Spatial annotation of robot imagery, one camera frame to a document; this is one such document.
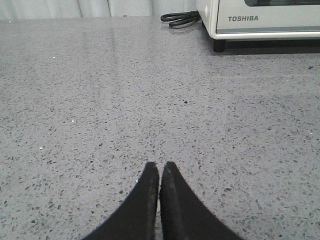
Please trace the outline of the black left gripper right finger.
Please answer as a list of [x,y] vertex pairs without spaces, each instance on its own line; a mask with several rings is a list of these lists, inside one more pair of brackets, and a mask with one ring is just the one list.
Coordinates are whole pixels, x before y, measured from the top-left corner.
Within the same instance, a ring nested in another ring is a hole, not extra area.
[[164,167],[159,193],[164,240],[240,240],[199,200],[174,162]]

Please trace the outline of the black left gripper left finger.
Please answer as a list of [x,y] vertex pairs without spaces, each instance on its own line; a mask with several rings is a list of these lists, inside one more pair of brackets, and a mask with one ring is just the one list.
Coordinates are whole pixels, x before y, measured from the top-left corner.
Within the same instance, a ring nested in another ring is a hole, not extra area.
[[85,240],[153,240],[159,190],[159,171],[154,162],[144,170],[120,207]]

